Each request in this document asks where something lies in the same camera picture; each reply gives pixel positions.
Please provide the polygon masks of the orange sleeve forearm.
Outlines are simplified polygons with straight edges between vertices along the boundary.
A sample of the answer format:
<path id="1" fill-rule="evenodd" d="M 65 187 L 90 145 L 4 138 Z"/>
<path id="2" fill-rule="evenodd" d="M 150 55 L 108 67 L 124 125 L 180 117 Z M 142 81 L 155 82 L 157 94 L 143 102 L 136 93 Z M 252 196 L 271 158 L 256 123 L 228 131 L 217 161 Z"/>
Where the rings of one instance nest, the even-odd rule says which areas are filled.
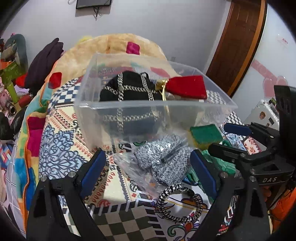
<path id="1" fill-rule="evenodd" d="M 283 220 L 287 217 L 295 204 L 296 190 L 285 192 L 283 197 L 277 202 L 274 209 L 269 211 L 272 223 L 272 232 L 275 232 Z"/>

